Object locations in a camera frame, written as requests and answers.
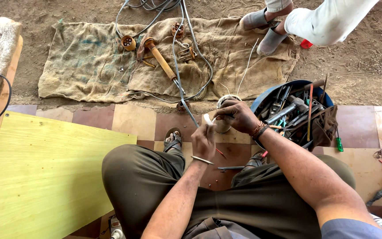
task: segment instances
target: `person in white pants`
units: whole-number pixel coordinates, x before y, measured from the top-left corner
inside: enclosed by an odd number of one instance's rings
[[[261,56],[273,53],[288,34],[302,37],[317,46],[342,42],[379,0],[325,0],[315,10],[297,8],[292,0],[265,0],[266,8],[240,20],[244,30],[267,28],[279,16],[286,19],[271,27],[257,47]]]

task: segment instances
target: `tiled floor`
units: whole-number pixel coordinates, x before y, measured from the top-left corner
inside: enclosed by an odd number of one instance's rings
[[[150,108],[134,105],[111,105],[99,109],[83,108],[74,113],[63,108],[36,111],[36,106],[16,106],[11,107],[10,110],[136,134],[139,145],[154,150],[163,149],[164,136],[169,128],[179,127],[183,134],[183,152],[187,165],[191,161],[191,134],[196,127],[188,115],[158,114]],[[202,123],[201,115],[195,118],[199,124]],[[331,155],[348,164],[356,177],[356,191],[364,201],[368,201],[382,189],[382,107],[339,106],[337,121],[344,152],[338,152],[334,144],[331,147],[316,147],[312,153]],[[210,166],[205,172],[200,185],[211,190],[228,189],[232,177],[239,172],[229,170],[221,173],[217,167],[244,166],[249,158],[260,150],[260,147],[255,145],[248,135],[234,129],[225,134],[216,134],[216,147],[225,154],[227,159],[216,154],[213,160],[216,165]],[[376,201],[370,210],[382,216],[382,199]],[[107,228],[107,219],[113,213],[104,215],[66,238],[96,238],[98,233]],[[109,236],[105,234],[100,238],[109,238]]]

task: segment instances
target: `dirt ground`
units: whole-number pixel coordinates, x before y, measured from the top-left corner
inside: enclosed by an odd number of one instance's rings
[[[52,24],[60,19],[63,22],[114,22],[123,3],[112,0],[0,0],[0,17],[13,19],[23,25],[21,35],[24,45],[13,84],[11,104],[37,104],[38,108],[44,110],[59,106],[70,110],[80,106],[103,106],[65,98],[41,99],[38,97],[38,81],[53,37]],[[294,3],[294,7],[315,9],[321,3],[321,0],[299,1]],[[216,19],[242,16],[264,6],[263,1],[253,0],[192,0],[188,1],[187,9],[190,17]],[[147,24],[156,12],[125,8],[122,15],[120,24]],[[160,19],[179,15],[180,9],[177,8],[163,13]],[[327,93],[336,104],[382,106],[382,0],[344,42],[303,50],[289,80],[316,81],[324,79],[327,72],[330,72]],[[152,107],[158,112],[173,111],[175,107],[150,97],[128,103]],[[215,104],[202,101],[192,106],[193,113],[202,113],[214,109]]]

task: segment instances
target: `sandal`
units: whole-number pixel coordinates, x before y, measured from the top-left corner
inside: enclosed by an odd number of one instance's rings
[[[167,142],[166,139],[168,137],[170,137],[171,133],[173,133],[174,140],[172,142]],[[181,130],[178,127],[173,127],[171,129],[169,129],[167,131],[166,135],[165,135],[163,152],[166,153],[171,148],[175,148],[175,149],[181,150],[181,146],[182,146],[182,134],[181,134]]]
[[[258,167],[258,166],[262,166],[262,165],[267,164],[267,162],[266,162],[267,161],[267,157],[262,158],[262,156],[260,155],[261,153],[263,153],[263,150],[259,150],[257,153],[255,153],[253,155],[253,157],[250,158],[250,160],[245,165],[245,167],[243,168],[242,171],[246,171],[246,170],[248,170],[250,168],[253,168],[253,167],[247,167],[247,166]]]

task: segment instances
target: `bracelet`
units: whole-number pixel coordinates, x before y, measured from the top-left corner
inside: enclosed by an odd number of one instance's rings
[[[258,139],[262,134],[263,132],[265,132],[266,129],[269,128],[269,125],[265,125],[256,135],[256,137],[253,137],[254,140]]]
[[[205,162],[207,164],[215,165],[214,163],[210,162],[209,160],[204,160],[204,159],[196,157],[196,156],[191,156],[191,158],[193,158],[195,160],[200,160],[200,161]]]
[[[253,135],[254,135],[255,133],[258,133],[259,130],[260,130],[260,127],[262,127],[262,124],[263,124],[263,122],[261,121],[261,122],[256,126],[256,128],[253,130],[253,132],[252,132],[252,133],[249,133],[249,135],[253,137]]]

